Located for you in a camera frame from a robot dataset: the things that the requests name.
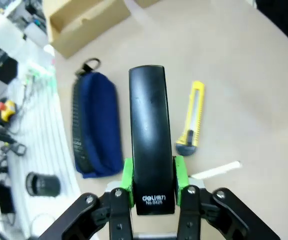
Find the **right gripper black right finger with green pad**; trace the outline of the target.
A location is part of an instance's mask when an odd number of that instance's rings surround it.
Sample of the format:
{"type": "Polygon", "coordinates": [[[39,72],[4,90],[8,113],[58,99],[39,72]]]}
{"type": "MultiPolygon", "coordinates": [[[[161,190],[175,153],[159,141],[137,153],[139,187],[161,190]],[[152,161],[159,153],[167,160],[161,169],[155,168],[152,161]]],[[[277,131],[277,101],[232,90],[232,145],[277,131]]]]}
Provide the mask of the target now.
{"type": "Polygon", "coordinates": [[[182,156],[173,158],[175,198],[180,208],[178,240],[199,240],[203,219],[226,240],[278,240],[280,237],[228,188],[208,192],[189,182],[182,156]]]}

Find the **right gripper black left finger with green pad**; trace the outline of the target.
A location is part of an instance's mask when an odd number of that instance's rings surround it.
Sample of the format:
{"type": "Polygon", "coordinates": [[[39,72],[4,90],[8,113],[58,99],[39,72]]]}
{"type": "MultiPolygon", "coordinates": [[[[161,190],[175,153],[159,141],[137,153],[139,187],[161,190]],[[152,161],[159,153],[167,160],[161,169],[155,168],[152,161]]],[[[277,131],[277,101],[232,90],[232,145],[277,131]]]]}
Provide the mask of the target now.
{"type": "Polygon", "coordinates": [[[102,196],[84,193],[39,237],[40,240],[90,240],[109,224],[111,240],[132,240],[133,160],[127,158],[121,181],[111,182],[102,196]]]}

